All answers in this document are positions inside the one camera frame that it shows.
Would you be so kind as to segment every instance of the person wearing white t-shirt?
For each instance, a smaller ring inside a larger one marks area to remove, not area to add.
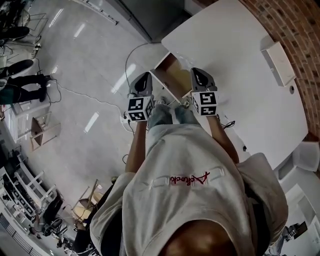
[[[288,205],[262,153],[239,163],[216,116],[210,136],[193,113],[156,104],[139,122],[121,174],[93,217],[90,236],[104,255],[105,232],[122,211],[128,256],[257,256],[281,236]]]

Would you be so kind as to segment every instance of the open drawer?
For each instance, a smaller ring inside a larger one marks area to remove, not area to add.
[[[150,73],[179,103],[192,90],[190,72],[181,69],[178,59],[171,52]]]

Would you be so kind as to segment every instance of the power outlet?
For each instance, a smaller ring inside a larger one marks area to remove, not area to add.
[[[120,122],[122,124],[127,124],[128,123],[128,120],[129,120],[129,117],[127,117],[126,115],[123,117],[123,116],[119,116],[120,118]]]

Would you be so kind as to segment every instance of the brick wall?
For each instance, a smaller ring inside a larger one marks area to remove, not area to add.
[[[208,6],[217,0],[197,0]],[[315,0],[239,0],[279,41],[296,74],[311,137],[320,138],[320,7]]]

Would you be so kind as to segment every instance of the polished concrete floor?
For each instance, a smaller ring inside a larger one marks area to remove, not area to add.
[[[118,25],[68,0],[36,0],[29,12],[46,13],[48,17],[42,49],[37,54],[42,73],[54,73],[52,76],[62,87],[115,104],[123,113],[128,104],[126,58],[133,48],[146,42],[113,9],[104,7],[120,21]],[[166,53],[161,44],[137,49],[127,63],[129,81],[152,69]],[[164,91],[155,83],[153,92],[157,98]],[[48,93],[51,101],[59,100],[54,81]],[[116,107],[66,90],[61,96],[61,102],[50,107],[61,123],[59,137],[34,152],[30,151],[29,140],[22,139],[21,145],[32,170],[43,170],[45,182],[49,186],[56,184],[66,203],[73,205],[96,179],[107,189],[111,177],[124,171],[122,158],[129,152],[133,134],[121,125]],[[98,118],[86,132],[95,113]]]

